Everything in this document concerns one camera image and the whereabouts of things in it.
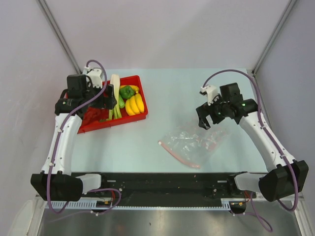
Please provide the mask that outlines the red toy lobster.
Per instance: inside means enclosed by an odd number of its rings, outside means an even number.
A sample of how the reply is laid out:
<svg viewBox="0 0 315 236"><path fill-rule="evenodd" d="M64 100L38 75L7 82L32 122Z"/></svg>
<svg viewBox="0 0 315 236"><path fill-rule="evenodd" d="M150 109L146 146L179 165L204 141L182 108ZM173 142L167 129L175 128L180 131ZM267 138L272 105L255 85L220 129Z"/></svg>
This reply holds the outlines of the red toy lobster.
<svg viewBox="0 0 315 236"><path fill-rule="evenodd" d="M88 108L87 112L84 114L82 125L89 125L93 122L100 122L101 120L106 120L108 118L107 109L97 109L97 108Z"/></svg>

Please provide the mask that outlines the green bell pepper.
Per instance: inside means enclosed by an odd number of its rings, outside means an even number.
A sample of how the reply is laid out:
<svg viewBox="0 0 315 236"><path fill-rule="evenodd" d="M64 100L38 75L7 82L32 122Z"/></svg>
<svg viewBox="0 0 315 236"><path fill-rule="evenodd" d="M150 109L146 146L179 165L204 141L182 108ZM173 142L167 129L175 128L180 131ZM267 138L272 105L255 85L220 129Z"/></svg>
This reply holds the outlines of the green bell pepper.
<svg viewBox="0 0 315 236"><path fill-rule="evenodd" d="M130 99L135 94L131 86L124 86L123 88L120 88L119 92L122 99L125 100Z"/></svg>

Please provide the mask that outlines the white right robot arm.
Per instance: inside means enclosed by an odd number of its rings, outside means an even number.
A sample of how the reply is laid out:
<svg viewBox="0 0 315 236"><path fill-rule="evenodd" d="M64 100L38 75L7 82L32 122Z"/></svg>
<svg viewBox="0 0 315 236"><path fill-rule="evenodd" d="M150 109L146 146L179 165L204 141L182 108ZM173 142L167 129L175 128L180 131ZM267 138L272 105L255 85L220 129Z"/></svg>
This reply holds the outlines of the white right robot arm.
<svg viewBox="0 0 315 236"><path fill-rule="evenodd" d="M251 138L266 166L266 174L240 172L230 177L227 192L239 197L244 191L258 192L269 201L298 195L308 174L307 163L297 161L279 143L253 99L244 99L237 83L216 88L207 85L200 89L207 102L196 108L199 127L206 130L225 118L236 122Z"/></svg>

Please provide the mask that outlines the clear zip top bag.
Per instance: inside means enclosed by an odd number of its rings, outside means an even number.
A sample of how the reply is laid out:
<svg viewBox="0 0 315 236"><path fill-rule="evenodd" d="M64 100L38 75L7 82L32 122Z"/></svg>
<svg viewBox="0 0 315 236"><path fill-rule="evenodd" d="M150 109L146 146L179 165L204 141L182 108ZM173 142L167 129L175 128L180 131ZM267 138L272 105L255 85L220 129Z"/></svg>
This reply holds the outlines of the clear zip top bag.
<svg viewBox="0 0 315 236"><path fill-rule="evenodd" d="M194 118L165 134L158 144L180 163L201 169L230 135L228 124L216 124L205 130Z"/></svg>

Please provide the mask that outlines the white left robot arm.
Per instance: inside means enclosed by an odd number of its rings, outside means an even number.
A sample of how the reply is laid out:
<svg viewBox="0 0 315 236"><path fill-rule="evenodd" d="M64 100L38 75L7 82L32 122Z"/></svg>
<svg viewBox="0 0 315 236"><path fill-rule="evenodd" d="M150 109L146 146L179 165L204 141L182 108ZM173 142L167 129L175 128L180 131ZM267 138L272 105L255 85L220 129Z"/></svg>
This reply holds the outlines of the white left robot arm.
<svg viewBox="0 0 315 236"><path fill-rule="evenodd" d="M55 130L47 159L40 173L31 176L31 185L43 200L76 202L91 190L100 197L108 193L109 185L100 174L75 177L71 163L74 140L88 108L113 109L116 104L113 85L91 75L67 77L67 88L55 104Z"/></svg>

